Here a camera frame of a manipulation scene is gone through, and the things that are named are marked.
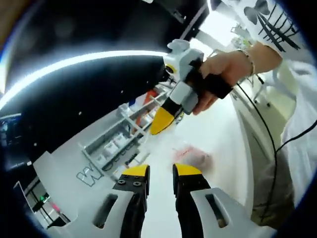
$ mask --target white table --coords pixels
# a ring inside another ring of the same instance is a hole
[[[231,98],[218,100],[199,116],[185,116],[177,125],[175,134],[212,155],[212,169],[204,173],[205,178],[212,187],[220,187],[241,203],[251,215],[252,159],[244,126]],[[151,166],[151,172],[143,238],[181,237],[173,194],[172,153],[171,149],[164,151],[161,147],[152,151],[144,162]]]

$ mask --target screw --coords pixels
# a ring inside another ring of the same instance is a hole
[[[134,182],[133,186],[139,187],[139,186],[141,186],[141,183],[140,182]]]
[[[119,180],[119,181],[118,181],[118,184],[119,184],[119,185],[124,185],[124,184],[125,184],[125,181],[124,181],[124,180]]]

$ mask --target led light strip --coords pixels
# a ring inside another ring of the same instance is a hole
[[[82,56],[76,56],[69,59],[64,59],[59,62],[53,63],[49,66],[41,68],[26,77],[18,80],[13,87],[4,94],[4,96],[0,99],[0,110],[14,97],[16,96],[21,90],[29,86],[31,83],[35,82],[39,78],[57,71],[61,68],[65,68],[77,63],[82,63],[90,60],[98,60],[98,59],[105,59],[111,57],[119,57],[119,56],[156,56],[156,57],[163,57],[166,53],[164,52],[157,52],[157,51],[107,51],[107,52],[98,52],[98,53],[91,53]]]

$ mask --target hand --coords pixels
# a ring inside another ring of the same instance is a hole
[[[200,71],[203,78],[206,78],[208,74],[220,74],[229,85],[234,86],[240,78],[250,75],[252,64],[244,53],[233,51],[208,58],[202,64]],[[198,115],[207,110],[217,99],[209,91],[203,92],[193,114]]]

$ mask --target bracelet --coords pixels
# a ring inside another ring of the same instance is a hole
[[[242,50],[242,49],[237,49],[237,51],[242,52],[242,53],[248,58],[248,60],[249,60],[249,62],[250,62],[250,64],[251,64],[251,66],[252,66],[251,73],[250,73],[249,76],[253,75],[253,74],[255,73],[255,71],[256,71],[256,66],[255,66],[253,60],[251,59],[249,53],[246,52],[246,51],[244,51],[244,50]]]

